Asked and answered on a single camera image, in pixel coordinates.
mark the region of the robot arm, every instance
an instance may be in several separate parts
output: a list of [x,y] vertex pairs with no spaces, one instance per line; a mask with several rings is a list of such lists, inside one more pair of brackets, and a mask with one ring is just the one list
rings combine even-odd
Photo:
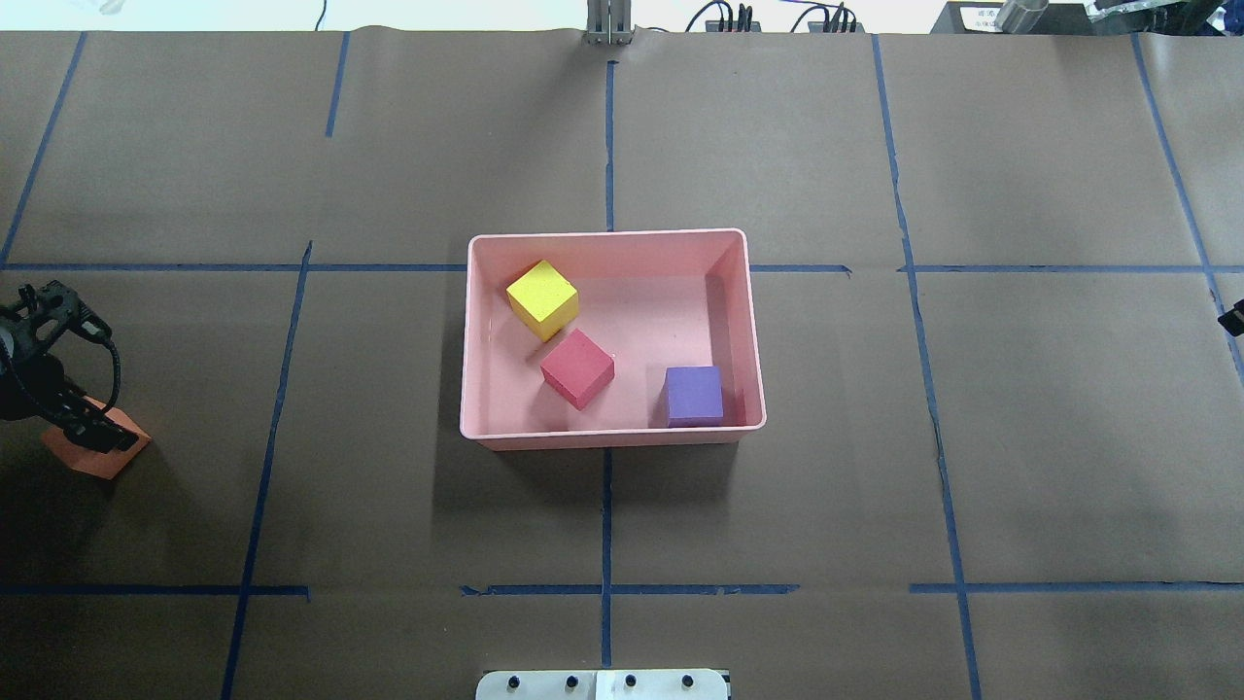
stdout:
[[[39,417],[62,429],[70,443],[96,453],[132,448],[138,436],[106,415],[121,390],[112,328],[58,281],[37,290],[22,285],[19,292],[20,301],[0,305],[0,420]],[[102,409],[86,399],[49,353],[66,331],[106,347],[112,356],[112,394]]]

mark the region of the blue tape line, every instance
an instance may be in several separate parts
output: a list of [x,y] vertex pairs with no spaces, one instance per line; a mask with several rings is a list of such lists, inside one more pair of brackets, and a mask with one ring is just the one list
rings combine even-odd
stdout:
[[950,566],[954,571],[954,583],[959,603],[959,628],[963,634],[963,653],[968,663],[968,684],[973,700],[980,700],[980,674],[977,671],[977,644],[972,634],[972,614],[968,610],[968,592],[964,587],[963,558],[959,552],[959,532],[954,520],[954,501],[950,497],[950,474],[945,466],[945,448],[942,444],[942,420],[938,418],[937,390],[933,387],[933,366],[929,362],[928,339],[924,333],[924,317],[921,315],[919,287],[916,279],[916,262],[912,252],[911,231],[907,226],[907,213],[898,194],[898,150],[894,145],[894,131],[889,114],[889,98],[886,94],[886,73],[881,58],[881,41],[872,36],[872,56],[877,68],[877,93],[881,98],[881,119],[886,131],[886,150],[889,153],[889,177],[894,188],[894,210],[898,213],[898,226],[903,233],[903,259],[907,269],[907,288],[912,297],[912,317],[916,320],[916,342],[921,354],[921,373],[924,377],[924,399],[928,404],[929,420],[933,423],[933,438],[937,441],[937,469],[942,477],[942,511],[945,517],[947,541],[950,546]]
[[296,272],[296,264],[248,262],[14,262],[6,270],[101,272]]
[[313,272],[464,272],[460,262],[317,262]]
[[311,589],[306,586],[253,586],[248,596],[297,596],[311,602]]
[[233,639],[229,643],[229,661],[225,664],[225,680],[220,689],[221,700],[233,696],[234,675],[238,673],[238,655],[241,652],[241,634],[246,623],[246,607],[250,598],[250,584],[255,577],[255,556],[259,553],[259,533],[264,525],[264,506],[267,502],[267,487],[272,480],[272,460],[276,456],[276,433],[285,409],[285,392],[290,380],[290,362],[294,359],[294,338],[299,331],[299,316],[302,313],[302,297],[306,293],[307,271],[311,261],[312,242],[302,252],[302,269],[299,272],[297,288],[294,292],[294,308],[290,311],[290,328],[285,334],[285,357],[281,359],[281,379],[276,385],[276,402],[272,405],[272,423],[267,430],[267,449],[264,453],[264,471],[259,479],[259,496],[255,499],[255,515],[250,523],[250,543],[246,546],[246,563],[243,567],[241,591],[238,596],[238,610],[234,614]]
[[[1171,150],[1171,142],[1167,139],[1166,124],[1162,122],[1162,112],[1158,111],[1158,102],[1153,98],[1153,86],[1149,85],[1149,70],[1144,65],[1144,51],[1141,47],[1138,34],[1132,35],[1132,53],[1136,56],[1136,68],[1141,73],[1141,87],[1144,88],[1144,99],[1149,103],[1149,113],[1153,114],[1153,126],[1158,132],[1158,142],[1162,143],[1162,154],[1166,155],[1167,168],[1171,170],[1171,179],[1174,180],[1176,193],[1179,195],[1179,206],[1183,209],[1183,218],[1188,221],[1188,230],[1192,231],[1192,241],[1197,246],[1197,256],[1200,257],[1200,269],[1205,274],[1205,283],[1209,285],[1209,293],[1214,298],[1214,307],[1218,315],[1223,315],[1223,295],[1218,291],[1218,280],[1214,279],[1213,269],[1209,264],[1209,254],[1205,251],[1205,241],[1200,236],[1200,226],[1197,225],[1197,216],[1192,213],[1192,203],[1188,200],[1188,190],[1183,185],[1183,175],[1179,174],[1179,164],[1174,160],[1174,152]],[[1240,387],[1244,387],[1244,359],[1240,358],[1240,348],[1229,332],[1223,331],[1223,338],[1230,349],[1232,362],[1235,364],[1235,375]]]
[[[297,272],[296,262],[14,262],[7,270],[106,272]],[[464,272],[462,262],[316,262],[313,272]]]
[[842,272],[851,274],[846,265],[751,265],[754,272]]
[[[1188,593],[1230,592],[1244,593],[1244,583],[1214,581],[1090,581],[1090,582],[1039,582],[1039,583],[969,583],[968,593]],[[917,596],[957,593],[952,583],[913,583],[909,589]]]
[[44,163],[44,153],[52,139],[52,129],[56,128],[56,119],[61,116],[61,107],[65,106],[65,96],[68,94],[70,83],[73,82],[73,73],[77,71],[78,61],[82,58],[82,47],[86,46],[86,32],[78,32],[77,45],[73,46],[73,57],[65,68],[65,80],[61,81],[61,91],[56,94],[52,104],[52,113],[47,117],[47,127],[44,128],[44,138],[35,149],[35,159],[30,164],[30,173],[26,175],[26,185],[21,188],[21,196],[17,198],[17,208],[12,213],[12,223],[9,224],[9,235],[0,247],[0,266],[9,261],[9,252],[12,250],[12,241],[17,237],[17,229],[21,226],[21,216],[26,211],[26,203],[30,201],[30,190],[35,188],[35,178],[39,175],[39,165]]
[[[1200,274],[1197,265],[912,265],[917,272]],[[908,271],[907,266],[898,271]]]
[[489,586],[480,591],[469,586],[459,587],[464,598],[483,598],[488,596],[600,596],[601,587],[595,583],[567,586]]
[[[938,586],[938,584],[918,584]],[[583,584],[516,584],[489,586],[484,589],[462,586],[458,588],[464,598],[486,598],[489,596],[601,596],[602,586]],[[799,591],[795,583],[611,583],[610,596],[786,596]]]
[[613,230],[613,70],[617,61],[605,66],[605,230]]
[[796,591],[794,583],[613,584],[615,596],[786,596]]
[[[9,584],[0,586],[4,596],[238,596],[238,586],[153,586],[133,583]],[[251,596],[297,596],[311,599],[305,586],[261,586]]]
[[341,83],[346,80],[346,57],[350,53],[350,32],[341,35],[341,53],[337,56],[337,80],[332,83],[332,103],[328,104],[328,123],[323,127],[325,138],[332,138],[337,128],[337,103],[341,101]]
[[236,586],[147,586],[86,583],[0,586],[0,596],[238,596]]
[[601,668],[613,666],[613,449],[601,479]]

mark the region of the red cube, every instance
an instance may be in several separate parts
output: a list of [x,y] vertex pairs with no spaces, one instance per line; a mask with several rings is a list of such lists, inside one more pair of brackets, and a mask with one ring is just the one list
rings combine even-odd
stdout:
[[562,399],[582,412],[613,382],[613,358],[575,328],[545,357],[540,372]]

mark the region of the cube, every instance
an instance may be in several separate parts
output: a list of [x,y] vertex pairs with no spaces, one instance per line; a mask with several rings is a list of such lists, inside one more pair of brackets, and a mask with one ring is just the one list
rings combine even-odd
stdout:
[[536,262],[508,286],[505,293],[510,297],[510,307],[541,342],[549,342],[578,315],[578,290],[549,260]]
[[582,412],[613,382],[613,358],[575,328],[545,357],[540,372],[562,399]]
[[717,368],[668,368],[664,394],[668,428],[720,426],[725,420]]

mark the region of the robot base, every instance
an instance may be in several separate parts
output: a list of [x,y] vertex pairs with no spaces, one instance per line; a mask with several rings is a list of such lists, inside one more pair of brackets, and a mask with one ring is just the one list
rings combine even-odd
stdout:
[[490,671],[475,700],[730,700],[730,673],[713,669]]
[[[87,402],[96,405],[96,408],[102,409],[103,404],[96,402],[95,399],[87,398]],[[91,476],[97,476],[100,479],[112,480],[116,477],[121,470],[126,467],[143,448],[151,444],[152,439],[149,435],[143,433],[134,421],[129,420],[121,409],[112,409],[106,414],[113,423],[121,428],[133,433],[138,436],[138,443],[134,443],[129,450],[113,450],[106,455],[100,453],[93,453],[86,448],[78,448],[65,438],[65,431],[58,428],[47,429],[44,433],[42,440],[44,445],[56,455],[56,459],[65,464],[66,467],[85,472]]]

